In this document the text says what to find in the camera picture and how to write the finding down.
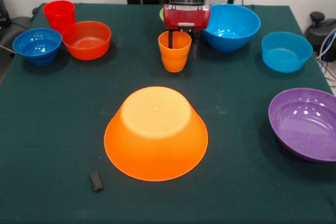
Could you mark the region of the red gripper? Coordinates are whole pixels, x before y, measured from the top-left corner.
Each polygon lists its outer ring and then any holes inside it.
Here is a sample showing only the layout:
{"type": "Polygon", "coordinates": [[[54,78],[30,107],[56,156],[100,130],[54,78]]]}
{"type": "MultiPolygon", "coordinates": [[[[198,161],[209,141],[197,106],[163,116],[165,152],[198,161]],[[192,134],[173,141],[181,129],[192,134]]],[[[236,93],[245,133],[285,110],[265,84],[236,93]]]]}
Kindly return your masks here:
{"type": "Polygon", "coordinates": [[[192,32],[192,56],[199,58],[201,32],[207,28],[211,8],[209,5],[170,5],[163,6],[164,25],[169,32],[169,48],[173,49],[173,30],[182,28],[195,29],[192,32]]]}

